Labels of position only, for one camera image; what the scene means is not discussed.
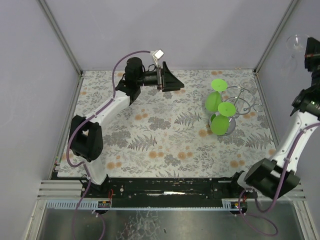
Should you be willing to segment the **clear wine glass front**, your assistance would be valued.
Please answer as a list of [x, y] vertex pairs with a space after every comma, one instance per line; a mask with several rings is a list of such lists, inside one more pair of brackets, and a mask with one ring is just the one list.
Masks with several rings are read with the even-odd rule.
[[281, 73], [283, 75], [287, 76], [296, 70], [298, 66], [297, 55], [305, 52], [308, 37], [307, 34], [294, 34], [286, 40], [285, 45], [290, 55], [282, 65]]

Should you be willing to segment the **clear wine glass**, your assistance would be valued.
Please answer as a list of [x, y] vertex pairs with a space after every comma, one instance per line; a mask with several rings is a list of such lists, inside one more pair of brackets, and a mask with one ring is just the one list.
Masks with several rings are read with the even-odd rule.
[[255, 87], [255, 81], [253, 79], [243, 79], [240, 81], [240, 85], [249, 91], [252, 91]]
[[281, 73], [283, 75], [287, 76], [296, 70], [298, 66], [297, 55], [305, 52], [308, 37], [307, 34], [294, 34], [286, 40], [285, 45], [290, 55], [282, 65]]

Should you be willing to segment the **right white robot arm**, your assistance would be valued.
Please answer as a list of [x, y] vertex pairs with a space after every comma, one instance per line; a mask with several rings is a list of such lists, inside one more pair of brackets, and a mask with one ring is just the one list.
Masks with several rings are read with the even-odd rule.
[[311, 73], [311, 84], [294, 99], [284, 137], [274, 154], [255, 163], [243, 179], [273, 201], [299, 184], [300, 178], [296, 176], [299, 158], [320, 126], [320, 42], [313, 37], [306, 41], [304, 68]]

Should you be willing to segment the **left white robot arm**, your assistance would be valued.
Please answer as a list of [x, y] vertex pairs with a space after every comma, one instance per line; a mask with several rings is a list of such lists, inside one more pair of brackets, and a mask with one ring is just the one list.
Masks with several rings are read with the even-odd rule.
[[112, 96], [93, 113], [76, 115], [71, 121], [67, 151], [80, 158], [88, 180], [95, 185], [101, 185], [107, 177], [100, 160], [104, 147], [103, 124], [132, 105], [141, 94], [141, 87], [155, 86], [158, 91], [174, 92], [185, 86], [172, 74], [166, 62], [162, 66], [155, 64], [153, 70], [146, 70], [135, 52], [123, 59], [126, 60], [124, 74], [119, 83], [112, 83]]

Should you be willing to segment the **green wine glass rear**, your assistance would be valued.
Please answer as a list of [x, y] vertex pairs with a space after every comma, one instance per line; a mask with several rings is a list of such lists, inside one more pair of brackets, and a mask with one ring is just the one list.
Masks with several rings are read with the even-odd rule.
[[216, 78], [210, 85], [213, 92], [207, 96], [204, 106], [210, 112], [217, 112], [218, 106], [222, 103], [221, 93], [228, 88], [228, 84], [225, 80]]

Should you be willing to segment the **green wine glass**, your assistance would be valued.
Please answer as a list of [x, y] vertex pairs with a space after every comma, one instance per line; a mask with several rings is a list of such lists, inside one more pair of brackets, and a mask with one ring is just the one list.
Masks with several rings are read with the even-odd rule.
[[213, 113], [209, 119], [211, 132], [217, 136], [230, 135], [236, 128], [235, 114], [234, 104], [222, 102], [218, 106], [218, 111]]
[[210, 85], [213, 92], [207, 96], [204, 106], [210, 112], [217, 112], [218, 106], [222, 103], [221, 93], [228, 88], [228, 84], [225, 80], [216, 78]]

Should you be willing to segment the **green wine glass front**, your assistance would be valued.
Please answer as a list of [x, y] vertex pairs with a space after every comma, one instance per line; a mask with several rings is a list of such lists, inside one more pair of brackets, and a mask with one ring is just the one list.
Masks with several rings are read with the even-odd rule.
[[235, 114], [234, 104], [222, 102], [218, 106], [218, 111], [213, 113], [209, 119], [211, 132], [217, 136], [230, 135], [236, 128]]

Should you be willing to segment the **chrome wine glass rack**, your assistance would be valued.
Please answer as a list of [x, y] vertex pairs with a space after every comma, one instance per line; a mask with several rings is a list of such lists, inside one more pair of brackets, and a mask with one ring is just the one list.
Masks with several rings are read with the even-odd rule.
[[230, 135], [241, 116], [249, 114], [256, 103], [254, 92], [243, 86], [229, 86], [223, 91], [213, 91], [205, 100], [205, 109], [211, 113], [208, 124], [217, 136]]

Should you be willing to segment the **floral table mat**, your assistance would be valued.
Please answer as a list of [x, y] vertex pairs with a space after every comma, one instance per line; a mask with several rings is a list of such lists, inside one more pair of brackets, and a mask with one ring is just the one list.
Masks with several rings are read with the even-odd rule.
[[[143, 87], [137, 100], [102, 126], [103, 169], [111, 177], [230, 177], [247, 171], [276, 147], [250, 69], [176, 70], [185, 87], [161, 92]], [[211, 82], [241, 86], [252, 79], [256, 105], [236, 119], [230, 135], [211, 132], [205, 100]]]

